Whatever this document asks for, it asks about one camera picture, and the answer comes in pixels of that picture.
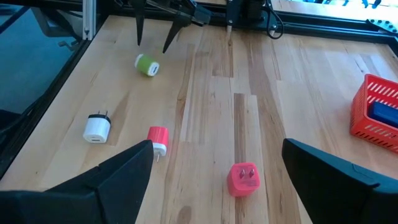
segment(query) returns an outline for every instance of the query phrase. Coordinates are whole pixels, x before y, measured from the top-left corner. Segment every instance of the wooden table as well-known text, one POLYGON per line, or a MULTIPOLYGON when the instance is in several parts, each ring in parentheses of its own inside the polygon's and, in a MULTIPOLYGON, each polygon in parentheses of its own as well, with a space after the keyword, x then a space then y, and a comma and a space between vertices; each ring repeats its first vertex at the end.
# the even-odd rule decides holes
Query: wooden table
POLYGON ((220 27, 184 28, 166 54, 171 23, 110 16, 0 181, 0 189, 45 190, 146 138, 170 131, 154 163, 137 223, 311 223, 281 158, 295 138, 398 178, 398 156, 349 135, 349 107, 365 73, 398 81, 388 46, 285 34, 270 40, 220 27), (161 68, 134 69, 145 53, 161 68), (106 144, 82 138, 87 116, 108 110, 106 144), (232 164, 257 164, 261 187, 230 197, 232 164))

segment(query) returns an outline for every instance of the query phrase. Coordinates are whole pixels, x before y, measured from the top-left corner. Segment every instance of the red power adapter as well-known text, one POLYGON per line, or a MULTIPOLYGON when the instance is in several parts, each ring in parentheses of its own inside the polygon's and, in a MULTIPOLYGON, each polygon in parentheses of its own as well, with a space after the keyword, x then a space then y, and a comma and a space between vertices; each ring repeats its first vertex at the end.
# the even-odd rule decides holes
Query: red power adapter
POLYGON ((260 187, 257 167, 252 162, 234 164, 227 177, 229 194, 243 197, 253 193, 260 187))
POLYGON ((158 162, 159 156, 166 156, 167 145, 169 144, 169 130, 165 127, 152 126, 149 128, 147 139, 152 140, 154 156, 157 156, 156 162, 158 162))

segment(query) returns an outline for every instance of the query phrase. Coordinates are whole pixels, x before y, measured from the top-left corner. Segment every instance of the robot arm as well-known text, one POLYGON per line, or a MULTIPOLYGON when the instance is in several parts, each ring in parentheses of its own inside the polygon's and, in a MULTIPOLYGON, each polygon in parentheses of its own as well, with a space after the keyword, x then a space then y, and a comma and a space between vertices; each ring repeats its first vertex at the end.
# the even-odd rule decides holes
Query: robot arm
POLYGON ((138 45, 142 39, 146 4, 175 15, 163 47, 163 53, 166 52, 181 28, 187 27, 191 23, 203 26, 208 24, 211 18, 211 11, 199 6, 194 0, 128 0, 128 3, 134 8, 136 14, 138 45))

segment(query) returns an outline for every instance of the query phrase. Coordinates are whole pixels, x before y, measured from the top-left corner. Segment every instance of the pink power adapter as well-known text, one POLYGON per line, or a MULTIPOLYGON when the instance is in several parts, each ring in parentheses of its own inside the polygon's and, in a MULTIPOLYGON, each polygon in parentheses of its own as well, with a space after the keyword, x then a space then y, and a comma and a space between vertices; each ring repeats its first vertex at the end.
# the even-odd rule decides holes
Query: pink power adapter
POLYGON ((257 167, 252 162, 234 164, 227 177, 229 194, 243 197, 253 193, 260 187, 257 167))

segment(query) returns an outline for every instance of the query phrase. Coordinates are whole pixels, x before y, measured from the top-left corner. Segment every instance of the blue object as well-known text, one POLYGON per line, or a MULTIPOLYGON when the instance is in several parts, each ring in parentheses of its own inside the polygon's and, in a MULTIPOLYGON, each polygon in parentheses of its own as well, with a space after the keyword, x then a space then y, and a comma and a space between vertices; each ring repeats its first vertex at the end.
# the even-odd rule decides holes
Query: blue object
POLYGON ((376 121, 398 128, 398 110, 391 106, 374 102, 368 109, 368 116, 376 121))

